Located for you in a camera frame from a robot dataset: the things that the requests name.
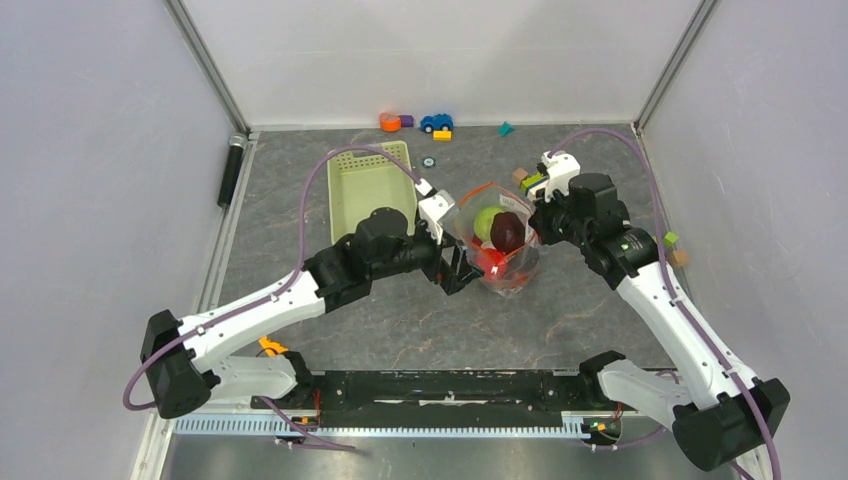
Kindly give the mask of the green cabbage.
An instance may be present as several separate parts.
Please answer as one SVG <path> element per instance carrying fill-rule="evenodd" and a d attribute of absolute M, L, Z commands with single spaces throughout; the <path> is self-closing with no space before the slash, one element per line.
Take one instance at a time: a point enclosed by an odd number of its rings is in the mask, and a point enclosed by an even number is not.
<path fill-rule="evenodd" d="M 473 232 L 481 243 L 490 241 L 495 216 L 506 212 L 507 209 L 501 206 L 486 207 L 477 212 L 473 222 Z"/>

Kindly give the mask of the clear zip top bag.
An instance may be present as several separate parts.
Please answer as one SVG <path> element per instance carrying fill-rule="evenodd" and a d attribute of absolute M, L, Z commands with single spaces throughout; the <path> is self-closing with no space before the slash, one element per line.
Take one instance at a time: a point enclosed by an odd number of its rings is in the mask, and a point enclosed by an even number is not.
<path fill-rule="evenodd" d="M 538 235 L 529 226 L 531 214 L 529 204 L 489 182 L 462 198 L 453 220 L 469 261 L 482 271 L 482 284 L 502 297 L 517 294 L 539 269 L 540 248 Z"/>

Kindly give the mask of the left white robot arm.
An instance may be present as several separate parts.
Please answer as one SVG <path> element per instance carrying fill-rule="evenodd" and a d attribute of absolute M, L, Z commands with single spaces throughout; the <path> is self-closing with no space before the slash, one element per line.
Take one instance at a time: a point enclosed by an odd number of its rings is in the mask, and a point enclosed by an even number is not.
<path fill-rule="evenodd" d="M 163 419 L 231 397 L 280 398 L 302 407 L 313 397 L 314 381 L 295 365 L 295 355 L 238 359 L 234 352 L 368 296 L 377 280 L 419 270 L 452 295 L 481 277 L 453 237 L 433 238 L 424 220 L 412 235 L 407 226 L 401 212 L 379 208 L 275 284 L 201 314 L 177 318 L 165 309 L 152 315 L 140 352 L 150 407 Z"/>

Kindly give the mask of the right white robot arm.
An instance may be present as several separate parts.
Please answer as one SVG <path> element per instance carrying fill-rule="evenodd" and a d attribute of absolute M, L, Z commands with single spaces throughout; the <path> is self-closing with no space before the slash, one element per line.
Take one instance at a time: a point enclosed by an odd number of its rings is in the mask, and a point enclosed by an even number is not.
<path fill-rule="evenodd" d="M 629 213 L 605 174 L 545 180 L 530 194 L 529 224 L 544 245 L 568 242 L 648 325 L 682 377 L 652 374 L 616 351 L 579 366 L 580 400 L 630 406 L 670 430 L 697 468 L 712 471 L 773 436 L 791 396 L 777 378 L 763 380 L 715 334 L 681 288 L 647 231 Z"/>

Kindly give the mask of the wooden cube near bag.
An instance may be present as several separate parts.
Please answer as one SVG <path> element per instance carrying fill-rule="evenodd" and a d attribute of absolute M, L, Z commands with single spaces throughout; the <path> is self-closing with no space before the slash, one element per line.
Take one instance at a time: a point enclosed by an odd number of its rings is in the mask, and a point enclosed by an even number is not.
<path fill-rule="evenodd" d="M 527 178 L 528 176 L 529 176 L 529 173 L 525 169 L 518 168 L 518 169 L 513 171 L 512 175 L 511 175 L 511 180 L 512 180 L 512 183 L 514 185 L 519 186 L 521 184 L 521 182 L 525 178 Z"/>

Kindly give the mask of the green blue white brick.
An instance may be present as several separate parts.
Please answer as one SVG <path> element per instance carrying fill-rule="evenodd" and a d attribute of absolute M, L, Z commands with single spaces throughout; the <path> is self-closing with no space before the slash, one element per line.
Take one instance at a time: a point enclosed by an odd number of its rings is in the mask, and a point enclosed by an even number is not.
<path fill-rule="evenodd" d="M 541 173 L 528 175 L 519 183 L 521 193 L 530 200 L 537 197 L 537 191 L 544 190 L 548 177 Z"/>

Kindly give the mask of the small green cube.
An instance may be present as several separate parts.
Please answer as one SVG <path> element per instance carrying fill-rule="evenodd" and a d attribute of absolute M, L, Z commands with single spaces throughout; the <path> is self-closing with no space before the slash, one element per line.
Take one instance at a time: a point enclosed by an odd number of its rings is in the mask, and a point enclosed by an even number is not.
<path fill-rule="evenodd" d="M 672 231 L 668 231 L 663 237 L 663 243 L 667 248 L 673 248 L 678 240 L 679 236 Z"/>

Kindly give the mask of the wooden cube right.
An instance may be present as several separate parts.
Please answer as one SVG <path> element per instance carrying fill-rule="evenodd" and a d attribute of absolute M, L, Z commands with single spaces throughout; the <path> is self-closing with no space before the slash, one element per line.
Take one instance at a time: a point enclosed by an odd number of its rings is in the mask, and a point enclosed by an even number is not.
<path fill-rule="evenodd" d="M 689 264 L 690 256 L 685 250 L 676 249 L 668 253 L 667 260 L 673 268 L 683 268 Z"/>

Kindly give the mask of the teal block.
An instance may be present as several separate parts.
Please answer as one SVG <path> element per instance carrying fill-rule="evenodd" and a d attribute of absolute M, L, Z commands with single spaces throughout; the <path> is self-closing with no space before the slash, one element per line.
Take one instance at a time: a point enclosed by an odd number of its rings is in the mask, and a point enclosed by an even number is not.
<path fill-rule="evenodd" d="M 503 122 L 499 127 L 498 133 L 501 137 L 505 137 L 510 133 L 513 133 L 514 131 L 515 128 L 512 124 L 510 124 L 509 122 Z"/>

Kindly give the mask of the green plastic basket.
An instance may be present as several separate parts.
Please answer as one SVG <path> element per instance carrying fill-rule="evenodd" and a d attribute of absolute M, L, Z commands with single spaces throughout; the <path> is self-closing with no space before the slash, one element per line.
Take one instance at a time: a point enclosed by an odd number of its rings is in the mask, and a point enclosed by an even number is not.
<path fill-rule="evenodd" d="M 348 151 L 328 160 L 327 176 L 333 243 L 382 207 L 401 212 L 407 219 L 407 233 L 414 233 L 415 183 L 391 160 L 367 151 Z"/>

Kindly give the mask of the yellow block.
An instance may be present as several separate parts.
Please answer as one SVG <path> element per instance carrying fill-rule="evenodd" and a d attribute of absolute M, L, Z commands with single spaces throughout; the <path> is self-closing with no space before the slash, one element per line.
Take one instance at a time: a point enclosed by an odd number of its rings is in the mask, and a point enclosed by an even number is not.
<path fill-rule="evenodd" d="M 438 142 L 450 142 L 452 140 L 452 132 L 449 130 L 434 131 L 432 133 L 432 138 L 434 141 Z"/>

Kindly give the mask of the blue toy car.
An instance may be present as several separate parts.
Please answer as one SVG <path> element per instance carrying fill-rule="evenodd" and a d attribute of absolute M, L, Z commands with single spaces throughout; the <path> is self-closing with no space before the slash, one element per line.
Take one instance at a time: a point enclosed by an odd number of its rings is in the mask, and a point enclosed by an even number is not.
<path fill-rule="evenodd" d="M 432 134 L 434 131 L 452 131 L 453 118 L 446 113 L 427 115 L 421 118 L 419 129 L 427 134 Z"/>

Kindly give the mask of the black microphone left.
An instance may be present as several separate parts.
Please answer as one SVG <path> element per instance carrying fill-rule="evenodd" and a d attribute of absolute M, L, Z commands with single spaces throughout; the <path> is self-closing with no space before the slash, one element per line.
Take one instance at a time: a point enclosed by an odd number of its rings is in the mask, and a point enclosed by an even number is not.
<path fill-rule="evenodd" d="M 229 137 L 227 158 L 217 197 L 217 205 L 223 209 L 228 209 L 232 203 L 247 144 L 248 138 L 242 133 L 233 133 Z"/>

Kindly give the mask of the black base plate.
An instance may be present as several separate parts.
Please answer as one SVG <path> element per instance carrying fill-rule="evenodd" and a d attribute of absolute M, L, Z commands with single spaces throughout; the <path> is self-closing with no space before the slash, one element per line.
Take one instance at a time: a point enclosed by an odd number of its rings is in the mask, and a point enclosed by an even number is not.
<path fill-rule="evenodd" d="M 312 410 L 330 428 L 555 427 L 564 412 L 624 409 L 553 370 L 327 370 L 274 404 Z"/>

